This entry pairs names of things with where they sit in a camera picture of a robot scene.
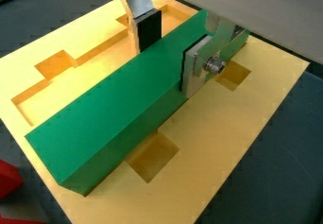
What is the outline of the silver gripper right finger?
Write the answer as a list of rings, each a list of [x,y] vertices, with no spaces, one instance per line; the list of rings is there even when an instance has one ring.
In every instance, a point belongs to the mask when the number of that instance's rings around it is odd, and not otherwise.
[[[242,48],[242,28],[224,18],[208,16],[204,34],[185,49],[181,63],[180,92],[189,98],[209,76],[217,76]]]

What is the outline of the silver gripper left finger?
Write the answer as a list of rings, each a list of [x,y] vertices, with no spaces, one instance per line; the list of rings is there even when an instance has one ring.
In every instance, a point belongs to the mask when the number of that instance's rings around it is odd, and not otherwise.
[[[161,39],[161,10],[152,0],[119,0],[126,11],[134,49],[141,53]]]

